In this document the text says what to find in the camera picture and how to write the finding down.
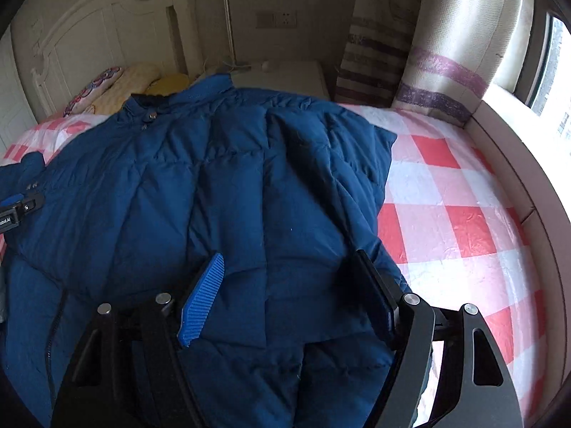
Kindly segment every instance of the blue down jacket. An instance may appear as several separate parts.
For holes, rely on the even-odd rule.
[[[48,426],[97,305],[138,304],[219,251],[221,290],[179,352],[208,423],[361,427],[393,354],[346,261],[364,249],[407,288],[377,237],[394,141],[332,102],[218,75],[130,98],[46,167],[33,153],[0,168],[0,200],[33,183],[46,198],[6,236],[1,360],[16,392]]]

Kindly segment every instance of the white wall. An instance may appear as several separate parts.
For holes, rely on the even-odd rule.
[[[41,70],[32,51],[30,26],[41,18],[42,40],[60,15],[77,0],[26,0],[12,21],[16,65],[22,86],[36,118],[44,118],[32,86],[31,68]],[[240,60],[281,59],[321,61],[329,81],[333,66],[341,61],[355,0],[231,0],[236,53]],[[294,30],[257,30],[255,12],[298,11]],[[222,0],[196,0],[202,49],[208,64],[228,55],[228,39]]]

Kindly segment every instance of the red and white checkered bedsheet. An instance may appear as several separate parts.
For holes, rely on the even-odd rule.
[[[480,308],[529,418],[542,395],[543,295],[524,233],[492,169],[458,127],[405,111],[346,107],[398,134],[379,237],[410,287],[430,304],[458,310],[472,302]],[[32,151],[49,162],[72,138],[106,118],[79,114],[38,125],[0,164],[17,163]],[[0,236],[0,257],[4,249]],[[436,343],[416,424],[428,420],[441,356]]]

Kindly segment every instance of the floral pillowcase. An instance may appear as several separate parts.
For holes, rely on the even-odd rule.
[[[80,114],[97,98],[105,93],[122,76],[125,69],[110,67],[99,74],[95,79],[79,92],[64,109],[64,117],[70,114]]]

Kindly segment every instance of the jacket collar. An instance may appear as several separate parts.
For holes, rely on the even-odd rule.
[[[229,74],[215,74],[193,84],[186,90],[165,98],[144,95],[131,96],[123,105],[123,109],[130,115],[138,115],[147,113],[149,109],[170,107],[175,104],[202,102],[232,88],[234,87]]]

